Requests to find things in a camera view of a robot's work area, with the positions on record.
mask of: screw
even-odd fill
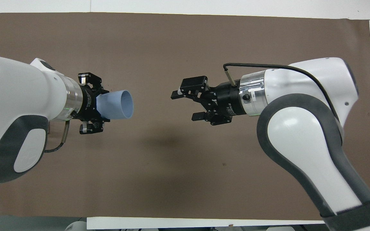
[[[245,94],[245,95],[242,96],[242,98],[244,100],[249,100],[251,98],[251,96],[249,96],[248,94]]]

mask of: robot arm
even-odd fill
[[[25,64],[0,57],[0,183],[38,163],[49,121],[79,119],[80,133],[87,134],[101,132],[110,119],[132,116],[128,91],[108,93],[92,73],[78,77],[80,84],[38,58]]]
[[[200,102],[207,112],[192,120],[212,125],[230,123],[236,115],[260,115],[262,149],[301,183],[330,230],[370,231],[370,190],[342,150],[343,124],[358,98],[353,76],[339,58],[290,66],[311,73],[327,95],[303,73],[268,69],[236,81],[228,75],[230,82],[216,88],[205,76],[184,79],[171,98]]]

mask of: light blue plastic cup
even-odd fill
[[[109,92],[97,96],[97,110],[110,120],[129,119],[134,112],[134,102],[127,90]]]

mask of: brown surface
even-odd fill
[[[170,100],[183,78],[226,81],[227,62],[348,61],[360,90],[345,126],[345,151],[370,186],[368,21],[127,13],[0,14],[0,56],[42,58],[65,75],[128,89],[131,120],[67,143],[23,177],[0,184],[0,215],[320,219],[295,179],[256,137],[257,117],[212,127],[191,121],[202,107]],[[232,68],[233,76],[254,69]],[[63,124],[51,126],[48,148]]]

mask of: black cable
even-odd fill
[[[277,64],[257,64],[257,63],[225,63],[224,64],[224,70],[228,71],[228,66],[233,66],[233,67],[263,67],[263,68],[279,68],[279,69],[286,69],[286,70],[292,70],[296,71],[299,73],[302,73],[306,76],[308,76],[311,80],[313,80],[316,85],[319,87],[319,89],[322,91],[323,96],[325,97],[326,101],[328,102],[328,105],[330,107],[330,110],[332,111],[333,115],[337,120],[338,114],[336,114],[335,108],[333,107],[332,101],[330,100],[325,88],[323,88],[322,84],[319,82],[315,76],[313,76],[311,73],[307,72],[306,70],[303,70],[298,67],[292,67],[292,66],[286,66],[286,65],[277,65]]]
[[[305,228],[305,225],[299,225],[304,231],[308,231],[307,228]]]
[[[69,130],[69,120],[65,121],[64,133],[62,134],[61,143],[54,149],[45,150],[44,153],[58,151],[66,141],[66,137],[68,136],[68,130]]]
[[[60,149],[62,147],[62,145],[64,145],[64,143],[60,143],[56,148],[54,149],[49,149],[49,150],[45,150],[44,152],[45,153],[48,153],[48,152],[54,152],[54,151],[58,151],[58,149]]]

